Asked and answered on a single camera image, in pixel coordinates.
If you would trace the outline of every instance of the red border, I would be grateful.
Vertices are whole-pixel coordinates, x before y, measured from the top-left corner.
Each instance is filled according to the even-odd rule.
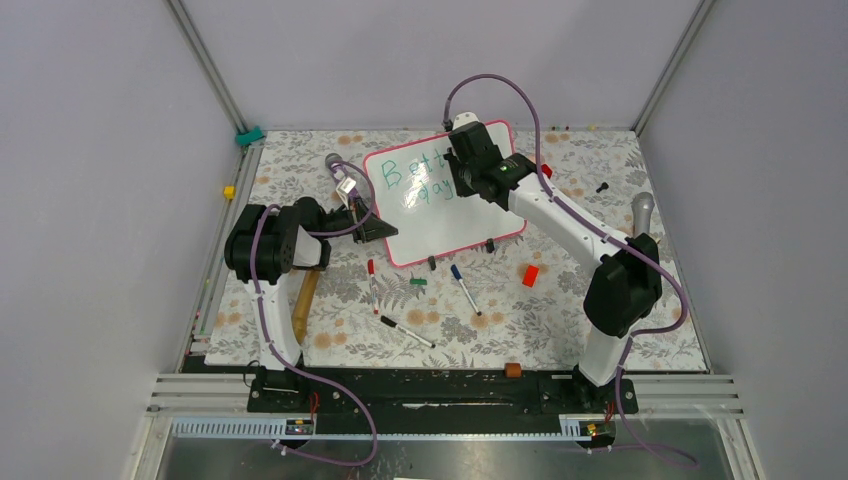
[[[493,121],[487,123],[486,126],[488,127],[489,125],[494,125],[496,123],[503,123],[504,125],[506,125],[506,131],[509,134],[509,146],[512,149],[512,153],[515,153],[515,137],[512,134],[512,127],[509,125],[509,123],[507,123],[506,120],[493,120]],[[419,143],[429,142],[430,140],[435,140],[437,138],[446,137],[447,135],[448,135],[447,132],[445,132],[445,133],[442,133],[442,134],[439,134],[439,135],[434,135],[432,137],[422,138],[421,140],[416,140],[414,142],[404,143],[403,145],[384,148],[383,150],[377,150],[376,152],[371,152],[368,155],[366,155],[365,158],[362,160],[362,168],[365,169],[365,174],[368,175],[368,178],[370,179],[371,174],[368,173],[368,159],[371,158],[373,155],[391,152],[392,150],[397,150],[399,148],[409,147],[409,146],[412,146],[412,145],[418,145]],[[380,209],[377,208],[377,199],[376,198],[372,199],[371,203],[372,203],[371,206],[374,208],[374,212],[379,216],[380,215]],[[501,235],[500,237],[494,238],[494,240],[502,240],[504,238],[509,238],[509,237],[513,237],[515,235],[519,235],[521,232],[524,231],[525,228],[527,228],[527,220],[524,220],[524,225],[519,230],[517,230],[513,233],[507,233],[506,235]],[[395,263],[394,259],[392,259],[392,249],[389,248],[389,239],[384,238],[383,241],[386,243],[386,252],[388,252],[388,254],[389,254],[389,263],[391,263],[392,266],[395,267],[395,268],[409,267],[409,266],[418,265],[419,263],[424,263],[424,262],[427,261],[427,259],[425,258],[425,259],[417,261],[417,262],[411,262],[411,263],[405,263],[403,265],[398,265],[397,263]],[[471,245],[468,245],[468,246],[465,246],[465,247],[457,248],[456,250],[451,250],[449,252],[445,252],[445,253],[441,253],[439,255],[433,255],[433,256],[435,258],[441,258],[441,257],[445,257],[447,255],[452,255],[456,252],[460,252],[462,250],[468,250],[469,248],[479,247],[480,245],[485,245],[485,244],[486,244],[486,241],[483,241],[483,242],[480,242],[480,243],[474,243],[474,244],[471,244]]]

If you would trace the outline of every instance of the wooden rolling pin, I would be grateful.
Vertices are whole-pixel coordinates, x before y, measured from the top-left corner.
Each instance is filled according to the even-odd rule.
[[[309,318],[312,297],[315,296],[315,287],[320,276],[321,272],[317,270],[307,270],[300,285],[300,293],[297,294],[297,302],[292,312],[292,329],[299,345],[303,345],[303,339],[306,338],[306,320]]]

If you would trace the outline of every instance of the wall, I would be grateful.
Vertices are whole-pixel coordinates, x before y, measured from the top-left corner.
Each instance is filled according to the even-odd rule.
[[[263,128],[439,128],[483,72],[546,124],[630,128],[698,0],[185,0],[233,97]],[[491,80],[456,109],[532,126]]]
[[[236,161],[163,2],[0,7],[3,478],[117,478]]]
[[[718,2],[642,138],[768,478],[845,472],[847,24],[844,0]]]

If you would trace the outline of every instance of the teal clamp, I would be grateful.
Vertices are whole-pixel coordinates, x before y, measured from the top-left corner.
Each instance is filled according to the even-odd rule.
[[[253,130],[243,133],[241,135],[236,135],[236,143],[240,147],[245,147],[250,145],[251,143],[259,140],[260,138],[264,138],[265,134],[262,133],[262,129],[259,127],[253,127]]]

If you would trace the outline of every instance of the floral tablecloth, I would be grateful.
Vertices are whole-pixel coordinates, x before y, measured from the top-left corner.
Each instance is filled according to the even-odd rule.
[[[269,132],[250,195],[250,203],[290,204],[313,196],[325,208],[340,205],[324,167],[324,157],[337,152],[361,164],[370,152],[433,135],[424,131],[286,131]],[[545,132],[542,155],[554,171],[552,181],[608,225],[632,228],[630,202],[651,191],[642,154],[632,132]],[[532,132],[515,133],[515,148],[532,158]],[[609,188],[595,190],[602,182]],[[658,212],[651,233],[659,241],[662,265],[676,274],[671,248]],[[588,279],[562,248],[528,225],[518,236],[485,248],[455,253],[426,264],[396,269],[382,241],[358,245],[351,237],[330,240],[330,266],[321,274],[308,333],[303,345],[310,366],[502,368],[519,362],[525,369],[565,369],[575,365],[589,332],[582,311]],[[395,319],[435,349],[380,323],[370,304],[366,263],[376,263],[381,314]],[[471,309],[450,265],[456,263],[484,315]],[[533,288],[521,280],[529,265],[539,268]],[[411,277],[427,286],[410,285]],[[293,273],[289,297],[294,302],[301,273]],[[643,327],[672,323],[679,302],[671,287]],[[206,363],[244,365],[256,359],[259,343],[249,298],[230,272],[209,339]],[[679,330],[641,337],[627,360],[634,370],[705,370],[691,320]]]

